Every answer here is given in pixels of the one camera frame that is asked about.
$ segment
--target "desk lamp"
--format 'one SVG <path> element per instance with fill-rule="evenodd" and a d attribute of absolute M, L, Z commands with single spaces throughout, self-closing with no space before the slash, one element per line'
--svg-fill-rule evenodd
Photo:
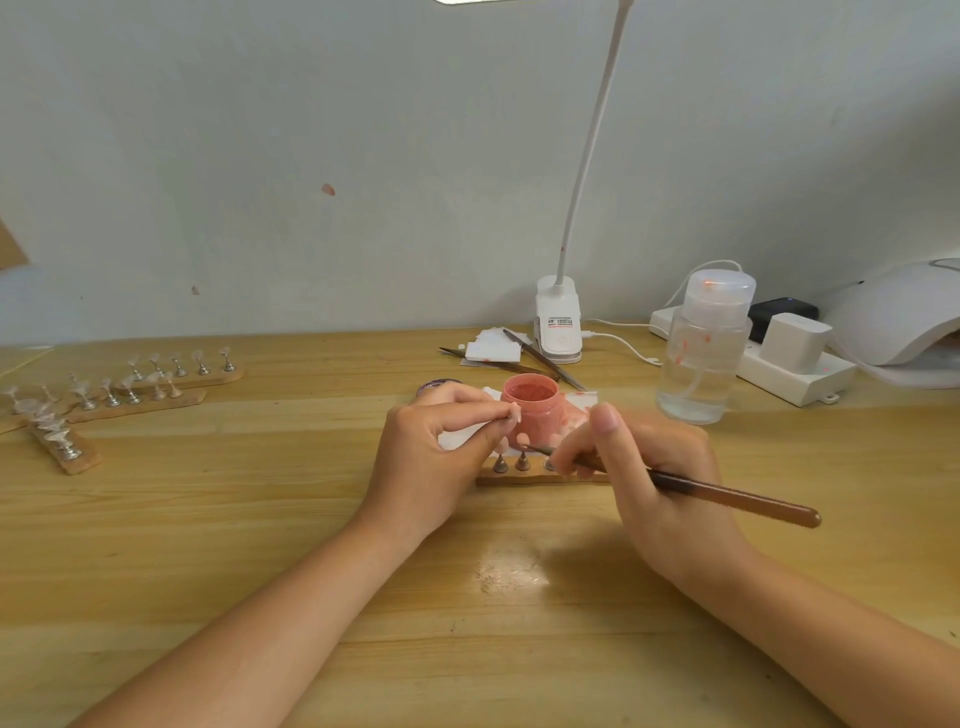
<path fill-rule="evenodd" d="M 480 3 L 504 2 L 506 0 L 437 0 L 444 5 L 478 5 Z M 613 72 L 616 70 L 616 61 L 620 53 L 620 40 L 627 23 L 627 14 L 634 4 L 634 0 L 619 0 L 620 7 L 613 23 L 613 36 L 610 42 L 610 51 L 607 55 L 607 65 L 603 72 L 603 81 L 600 92 L 597 94 L 596 106 L 593 109 L 593 120 L 590 122 L 590 131 L 587 134 L 587 145 L 580 160 L 580 171 L 573 184 L 573 195 L 570 198 L 570 208 L 566 214 L 564 239 L 560 244 L 560 263 L 557 266 L 556 276 L 544 276 L 537 281 L 537 316 L 534 319 L 534 336 L 540 350 L 552 361 L 560 364 L 572 364 L 580 361 L 583 349 L 583 339 L 580 333 L 580 299 L 573 279 L 565 274 L 566 252 L 569 250 L 570 236 L 573 233 L 573 224 L 577 217 L 577 207 L 584 191 L 584 182 L 590 162 L 593 159 L 593 148 L 597 143 L 600 132 L 600 123 L 603 121 L 607 99 L 610 97 L 610 86 Z"/>

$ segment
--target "wooden table surface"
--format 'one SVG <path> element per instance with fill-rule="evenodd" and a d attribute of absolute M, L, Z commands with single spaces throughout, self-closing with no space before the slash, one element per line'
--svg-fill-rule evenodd
<path fill-rule="evenodd" d="M 0 436 L 0 726 L 62 726 L 293 564 L 355 509 L 384 413 L 428 379 L 498 386 L 438 346 L 472 330 L 56 348 L 0 385 L 99 380 L 138 349 L 230 343 L 197 407 L 79 425 L 79 476 Z M 656 355 L 645 332 L 626 337 Z M 576 377 L 651 406 L 658 371 L 586 342 Z M 860 377 L 798 410 L 738 380 L 710 428 L 731 485 L 808 503 L 808 531 L 740 518 L 772 555 L 951 643 L 960 635 L 960 392 Z M 836 720 L 651 573 L 608 486 L 486 489 L 349 629 L 290 726 L 771 726 Z"/>

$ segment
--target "jar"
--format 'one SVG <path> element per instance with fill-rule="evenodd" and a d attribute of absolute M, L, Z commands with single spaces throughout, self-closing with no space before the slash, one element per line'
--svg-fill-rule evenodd
<path fill-rule="evenodd" d="M 516 448 L 516 436 L 521 432 L 538 448 L 550 445 L 550 436 L 563 428 L 564 395 L 560 385 L 544 375 L 516 375 L 503 383 L 500 401 L 520 405 L 520 423 L 507 436 L 511 448 Z"/>

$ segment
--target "brush handle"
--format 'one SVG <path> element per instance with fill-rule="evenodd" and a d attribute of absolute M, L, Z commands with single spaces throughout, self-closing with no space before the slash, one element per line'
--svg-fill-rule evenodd
<path fill-rule="evenodd" d="M 542 448 L 539 450 L 543 451 L 546 455 L 553 453 L 553 449 L 551 448 Z M 589 452 L 581 452 L 573 458 L 573 462 L 599 473 L 605 473 L 607 471 L 603 461 L 597 455 Z M 768 519 L 776 519 L 777 521 L 801 525 L 804 528 L 816 528 L 823 522 L 823 519 L 820 518 L 820 514 L 817 513 L 816 510 L 805 505 L 788 503 L 786 500 L 777 500 L 776 498 L 767 496 L 758 496 L 754 493 L 738 491 L 734 488 L 724 488 L 722 485 L 701 483 L 681 475 L 655 471 L 650 468 L 647 468 L 647 473 L 650 474 L 650 479 L 657 487 L 657 490 L 664 491 L 665 493 L 679 493 L 682 496 L 709 500 L 711 503 L 719 503 L 728 508 L 736 508 L 739 511 L 755 513 L 758 516 L 765 516 Z"/>

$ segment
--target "right hand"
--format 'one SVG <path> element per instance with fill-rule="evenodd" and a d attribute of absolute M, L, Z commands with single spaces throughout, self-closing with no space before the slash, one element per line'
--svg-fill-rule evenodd
<path fill-rule="evenodd" d="M 727 582 L 750 560 L 753 549 L 726 507 L 661 493 L 647 473 L 650 467 L 719 485 L 716 455 L 701 428 L 653 412 L 621 416 L 611 404 L 598 404 L 551 460 L 558 473 L 589 477 L 592 471 L 574 465 L 573 458 L 593 451 L 607 467 L 617 510 L 636 550 L 682 591 Z"/>

